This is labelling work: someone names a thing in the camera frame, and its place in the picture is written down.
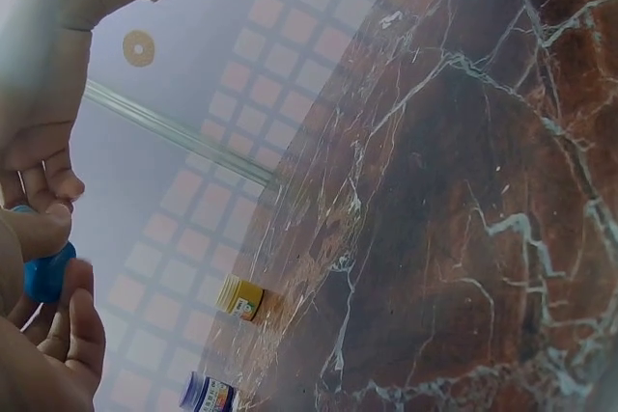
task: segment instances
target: yellow lid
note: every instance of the yellow lid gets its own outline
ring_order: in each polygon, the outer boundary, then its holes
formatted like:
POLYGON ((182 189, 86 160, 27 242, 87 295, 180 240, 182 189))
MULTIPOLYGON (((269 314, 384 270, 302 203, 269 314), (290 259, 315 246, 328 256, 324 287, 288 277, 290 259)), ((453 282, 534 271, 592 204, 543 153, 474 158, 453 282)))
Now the yellow lid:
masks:
POLYGON ((232 311, 234 306, 234 295, 239 289, 240 278, 233 274, 228 274, 223 282, 223 287, 219 292, 219 297, 216 299, 216 307, 225 313, 232 311))

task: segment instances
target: red marble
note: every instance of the red marble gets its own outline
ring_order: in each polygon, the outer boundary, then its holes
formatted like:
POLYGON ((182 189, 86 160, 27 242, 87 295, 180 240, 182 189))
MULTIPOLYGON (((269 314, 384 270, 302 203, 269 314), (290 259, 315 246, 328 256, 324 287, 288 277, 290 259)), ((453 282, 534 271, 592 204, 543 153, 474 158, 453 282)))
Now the red marble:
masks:
POLYGON ((615 407, 616 24, 379 0, 260 201, 235 272, 271 294, 217 318, 209 374, 247 410, 615 407))

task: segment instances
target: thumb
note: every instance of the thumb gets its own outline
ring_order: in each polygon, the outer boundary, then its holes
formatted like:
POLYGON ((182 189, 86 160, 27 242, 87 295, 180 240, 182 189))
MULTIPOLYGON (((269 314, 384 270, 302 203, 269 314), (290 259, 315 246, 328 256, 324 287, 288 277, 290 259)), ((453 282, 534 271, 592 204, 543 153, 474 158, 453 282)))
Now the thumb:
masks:
POLYGON ((15 233, 24 262, 58 253, 69 239, 70 211, 61 203, 53 204, 43 214, 2 209, 0 220, 15 233))

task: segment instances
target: small paint jar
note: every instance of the small paint jar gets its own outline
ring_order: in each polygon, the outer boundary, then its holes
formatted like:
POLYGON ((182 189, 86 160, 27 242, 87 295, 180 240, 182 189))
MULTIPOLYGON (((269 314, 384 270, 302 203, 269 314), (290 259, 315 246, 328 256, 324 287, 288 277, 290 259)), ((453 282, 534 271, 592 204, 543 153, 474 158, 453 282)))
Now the small paint jar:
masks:
MULTIPOLYGON (((34 213, 26 205, 16 206, 14 212, 34 213)), ((76 258, 75 247, 67 242, 54 256, 28 261, 24 264, 24 291, 37 303, 55 303, 60 299, 65 270, 69 260, 76 258)))
POLYGON ((233 387, 193 371, 179 406, 191 412, 231 412, 233 399, 233 387))
POLYGON ((216 300, 216 307, 224 313, 251 321, 260 309, 264 290, 251 282, 229 274, 216 300))

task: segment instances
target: blue lid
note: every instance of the blue lid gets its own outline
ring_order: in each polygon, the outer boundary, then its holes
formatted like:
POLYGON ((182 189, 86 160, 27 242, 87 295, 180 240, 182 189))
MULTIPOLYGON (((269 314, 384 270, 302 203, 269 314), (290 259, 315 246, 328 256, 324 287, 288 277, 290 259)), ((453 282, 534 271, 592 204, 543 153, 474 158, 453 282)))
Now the blue lid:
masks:
POLYGON ((199 400, 200 391, 202 390, 200 378, 197 371, 193 371, 186 380, 184 392, 179 402, 179 408, 182 410, 193 410, 199 400))
MULTIPOLYGON (((26 205, 13 208, 16 212, 34 212, 26 205)), ((60 299, 69 260, 76 258, 75 247, 68 242, 60 253, 24 265, 24 289, 28 296, 39 303, 55 303, 60 299)))

